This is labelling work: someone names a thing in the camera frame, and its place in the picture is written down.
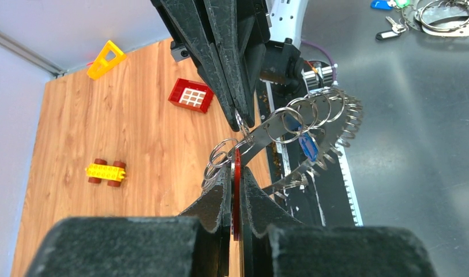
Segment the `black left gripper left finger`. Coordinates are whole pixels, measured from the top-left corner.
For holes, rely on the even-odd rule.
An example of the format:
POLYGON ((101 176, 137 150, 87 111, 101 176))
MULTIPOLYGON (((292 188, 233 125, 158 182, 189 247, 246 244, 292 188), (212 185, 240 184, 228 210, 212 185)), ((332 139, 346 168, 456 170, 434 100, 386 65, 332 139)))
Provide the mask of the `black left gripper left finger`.
POLYGON ((70 217, 45 236, 26 276, 226 276, 231 173, 177 216, 70 217))

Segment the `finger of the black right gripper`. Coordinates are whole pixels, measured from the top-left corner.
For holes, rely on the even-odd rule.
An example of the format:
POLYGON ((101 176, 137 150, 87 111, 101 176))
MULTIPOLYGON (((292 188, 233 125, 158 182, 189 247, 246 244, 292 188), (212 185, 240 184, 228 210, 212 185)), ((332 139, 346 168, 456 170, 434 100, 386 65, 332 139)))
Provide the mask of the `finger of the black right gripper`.
POLYGON ((204 1, 152 1, 175 42, 185 46, 197 72, 216 95, 230 128, 238 132, 235 106, 204 1))
POLYGON ((254 91, 267 42, 264 1, 204 1, 220 83, 214 92, 231 128, 254 125, 254 91))

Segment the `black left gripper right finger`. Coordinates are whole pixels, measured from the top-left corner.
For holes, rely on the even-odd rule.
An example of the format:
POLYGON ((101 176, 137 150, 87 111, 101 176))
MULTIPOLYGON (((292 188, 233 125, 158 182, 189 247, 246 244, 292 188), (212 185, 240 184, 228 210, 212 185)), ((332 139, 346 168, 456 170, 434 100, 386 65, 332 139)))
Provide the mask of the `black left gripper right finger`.
POLYGON ((277 205, 241 171, 242 276, 436 276, 422 241, 399 227, 316 227, 277 205))

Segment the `red key tag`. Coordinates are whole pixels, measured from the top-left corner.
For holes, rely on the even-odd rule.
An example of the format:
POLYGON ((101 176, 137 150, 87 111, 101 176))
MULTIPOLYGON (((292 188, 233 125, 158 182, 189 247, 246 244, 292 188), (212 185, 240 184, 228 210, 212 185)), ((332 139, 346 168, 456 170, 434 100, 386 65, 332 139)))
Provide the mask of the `red key tag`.
POLYGON ((240 183, 241 183, 241 154, 238 148, 232 151, 231 165, 231 229, 234 241, 240 238, 240 183))

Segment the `blue key tag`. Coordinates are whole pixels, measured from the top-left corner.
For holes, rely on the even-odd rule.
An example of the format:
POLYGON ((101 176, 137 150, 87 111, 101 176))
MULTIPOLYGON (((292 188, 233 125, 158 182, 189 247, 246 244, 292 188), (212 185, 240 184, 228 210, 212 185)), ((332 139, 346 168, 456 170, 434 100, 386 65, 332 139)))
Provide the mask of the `blue key tag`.
POLYGON ((319 150, 312 136, 304 133, 298 138, 298 141, 307 159, 311 162, 315 162, 317 160, 319 150))

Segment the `spare keyring pile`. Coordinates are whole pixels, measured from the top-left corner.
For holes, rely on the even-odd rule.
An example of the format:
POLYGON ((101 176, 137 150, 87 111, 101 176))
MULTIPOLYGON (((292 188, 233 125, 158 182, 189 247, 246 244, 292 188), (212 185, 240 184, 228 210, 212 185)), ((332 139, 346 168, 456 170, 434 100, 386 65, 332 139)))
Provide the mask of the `spare keyring pile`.
POLYGON ((442 38, 469 37, 469 0, 371 1, 370 7, 400 16, 397 20, 385 17, 390 30, 377 33, 379 41, 398 38, 411 29, 442 38))

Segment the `red window brick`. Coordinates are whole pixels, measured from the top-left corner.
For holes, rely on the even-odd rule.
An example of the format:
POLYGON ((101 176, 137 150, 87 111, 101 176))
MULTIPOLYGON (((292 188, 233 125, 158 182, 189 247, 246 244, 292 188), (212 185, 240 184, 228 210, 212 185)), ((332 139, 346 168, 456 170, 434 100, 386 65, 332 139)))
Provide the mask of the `red window brick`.
POLYGON ((213 97, 214 93, 206 84, 178 78, 168 101, 177 107, 206 114, 213 97))

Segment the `yellow triangular brick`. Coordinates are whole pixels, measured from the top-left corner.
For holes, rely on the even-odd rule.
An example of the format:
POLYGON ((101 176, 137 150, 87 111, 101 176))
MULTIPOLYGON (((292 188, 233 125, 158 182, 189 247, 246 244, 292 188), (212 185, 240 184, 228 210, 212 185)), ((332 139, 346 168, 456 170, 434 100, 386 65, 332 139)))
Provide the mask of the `yellow triangular brick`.
POLYGON ((127 55, 114 42, 108 40, 101 52, 91 63, 87 70, 87 75, 89 78, 97 80, 126 58, 127 55))

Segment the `yellow brown toy brick car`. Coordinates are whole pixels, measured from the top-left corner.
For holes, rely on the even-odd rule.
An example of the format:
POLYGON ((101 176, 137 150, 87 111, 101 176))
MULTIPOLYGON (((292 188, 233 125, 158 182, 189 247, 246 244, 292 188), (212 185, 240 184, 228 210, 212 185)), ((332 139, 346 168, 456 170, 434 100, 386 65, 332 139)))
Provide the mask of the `yellow brown toy brick car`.
POLYGON ((106 181, 108 186, 119 188, 126 177, 126 163, 116 160, 108 164, 106 160, 96 158, 85 168, 85 173, 91 184, 106 181))

